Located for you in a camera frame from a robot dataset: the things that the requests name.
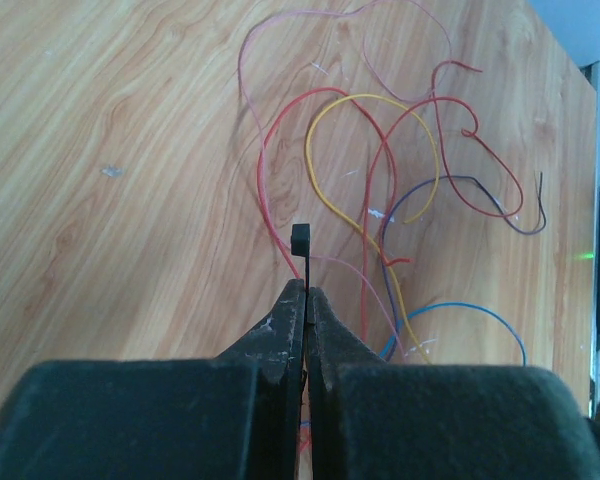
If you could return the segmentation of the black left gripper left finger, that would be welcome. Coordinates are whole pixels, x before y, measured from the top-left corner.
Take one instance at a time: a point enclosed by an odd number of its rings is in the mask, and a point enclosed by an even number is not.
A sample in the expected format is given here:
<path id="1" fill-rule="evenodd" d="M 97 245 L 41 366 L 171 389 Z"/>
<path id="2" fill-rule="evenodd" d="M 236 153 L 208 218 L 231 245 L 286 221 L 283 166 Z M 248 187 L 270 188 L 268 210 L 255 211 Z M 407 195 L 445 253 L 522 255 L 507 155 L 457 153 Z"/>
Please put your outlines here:
<path id="1" fill-rule="evenodd" d="M 0 479 L 294 479 L 306 290 L 211 359 L 47 361 L 0 408 Z"/>

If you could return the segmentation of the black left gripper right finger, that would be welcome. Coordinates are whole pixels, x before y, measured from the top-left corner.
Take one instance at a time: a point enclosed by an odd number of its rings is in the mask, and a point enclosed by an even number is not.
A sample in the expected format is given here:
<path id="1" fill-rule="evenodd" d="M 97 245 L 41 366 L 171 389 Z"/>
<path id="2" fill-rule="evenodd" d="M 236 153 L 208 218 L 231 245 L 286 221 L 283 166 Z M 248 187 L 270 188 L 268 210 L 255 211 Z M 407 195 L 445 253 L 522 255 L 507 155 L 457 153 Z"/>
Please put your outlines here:
<path id="1" fill-rule="evenodd" d="M 567 386 L 523 366 L 394 365 L 307 303 L 317 479 L 600 479 L 600 451 Z"/>

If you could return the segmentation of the black zip tie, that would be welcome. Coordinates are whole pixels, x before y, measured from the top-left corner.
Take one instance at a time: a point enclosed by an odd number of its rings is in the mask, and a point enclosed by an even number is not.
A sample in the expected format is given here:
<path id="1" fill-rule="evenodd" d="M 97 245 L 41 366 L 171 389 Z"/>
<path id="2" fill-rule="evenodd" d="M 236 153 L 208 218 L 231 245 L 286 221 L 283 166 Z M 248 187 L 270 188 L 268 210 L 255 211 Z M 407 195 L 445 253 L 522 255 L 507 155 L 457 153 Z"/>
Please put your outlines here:
<path id="1" fill-rule="evenodd" d="M 301 389 L 300 405 L 303 405 L 303 394 L 306 386 L 308 373 L 305 368 L 306 343 L 307 343 L 307 324 L 308 324 L 308 300 L 310 291 L 310 225 L 308 223 L 298 223 L 292 225 L 291 233 L 291 254 L 301 257 L 304 260 L 304 315 L 302 323 L 302 348 L 301 348 Z M 300 461 L 303 451 L 311 440 L 310 426 L 303 424 L 299 420 L 299 440 L 296 453 L 296 474 L 299 474 Z"/>

